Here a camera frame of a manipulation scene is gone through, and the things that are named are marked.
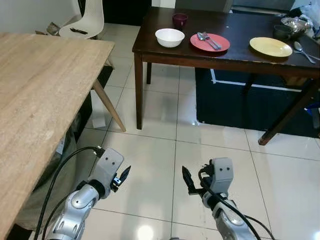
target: dark wooden table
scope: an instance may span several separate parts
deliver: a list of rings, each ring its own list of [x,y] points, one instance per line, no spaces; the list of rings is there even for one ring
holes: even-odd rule
[[[177,47],[165,48],[158,44],[155,32],[162,28],[173,28],[174,13],[188,15],[188,21],[183,29],[185,39]],[[302,92],[281,116],[275,119],[273,125],[258,141],[260,145],[267,144],[297,110],[308,103],[320,87],[319,61],[311,64],[302,54],[295,53],[289,57],[271,57],[250,47],[249,41],[252,38],[272,37],[273,26],[276,24],[280,24],[280,18],[269,15],[152,7],[132,48],[137,129],[142,129],[143,62],[147,62],[147,84],[151,83],[152,63],[310,78]],[[208,53],[193,47],[190,37],[204,31],[225,37],[230,41],[230,48],[222,53]],[[320,55],[319,46],[312,39],[303,36],[299,41],[307,53]],[[248,90],[251,84],[252,81],[248,81],[244,89]]]

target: dark red cup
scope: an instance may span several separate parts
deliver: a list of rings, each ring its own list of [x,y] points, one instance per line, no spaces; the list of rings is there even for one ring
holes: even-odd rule
[[[176,13],[172,16],[172,21],[175,29],[182,30],[186,25],[188,15],[184,13]]]

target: wooden table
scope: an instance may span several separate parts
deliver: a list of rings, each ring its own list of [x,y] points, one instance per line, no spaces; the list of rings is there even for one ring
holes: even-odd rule
[[[90,89],[102,89],[96,80],[113,47],[108,41],[0,33],[0,239]]]
[[[165,48],[158,44],[155,32],[162,28],[173,28],[174,13],[188,15],[183,29],[185,39],[175,48]],[[272,37],[273,26],[276,24],[280,24],[280,18],[268,15],[152,7],[144,18],[132,48],[137,129],[142,129],[143,62],[147,62],[147,84],[151,83],[152,63],[312,78],[301,94],[258,141],[260,145],[267,144],[296,111],[308,103],[320,86],[319,61],[311,64],[301,54],[292,54],[284,58],[271,57],[256,52],[249,46],[251,38]],[[189,41],[190,37],[204,31],[227,38],[230,41],[229,50],[207,53],[193,47]],[[299,41],[307,53],[319,56],[319,46],[310,38],[303,36]],[[244,89],[248,90],[251,84],[252,81],[249,81]]]

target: metal bowl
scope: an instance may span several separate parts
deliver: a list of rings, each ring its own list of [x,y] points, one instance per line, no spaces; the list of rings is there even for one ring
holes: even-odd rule
[[[301,20],[297,17],[284,17],[281,19],[281,23],[292,29],[293,33],[291,38],[298,38],[302,36],[306,30],[311,27],[307,21]]]

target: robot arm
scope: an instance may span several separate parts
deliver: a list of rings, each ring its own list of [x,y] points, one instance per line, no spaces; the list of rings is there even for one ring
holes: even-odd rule
[[[65,201],[65,207],[49,231],[47,240],[79,240],[85,229],[85,220],[99,199],[105,199],[111,190],[116,192],[127,178],[128,167],[117,178],[117,170],[124,157],[112,148],[107,148],[98,160],[88,182],[78,191],[71,193]]]
[[[211,159],[209,165],[199,171],[207,174],[203,178],[204,183],[210,186],[213,193],[220,195],[228,204],[236,207],[236,204],[228,199],[228,189],[234,178],[232,161],[230,158],[222,157]],[[224,240],[255,240],[248,225],[231,209],[222,204],[205,188],[196,189],[191,174],[187,168],[182,167],[183,179],[188,187],[189,195],[200,195],[205,207],[212,210],[212,216],[216,226]]]

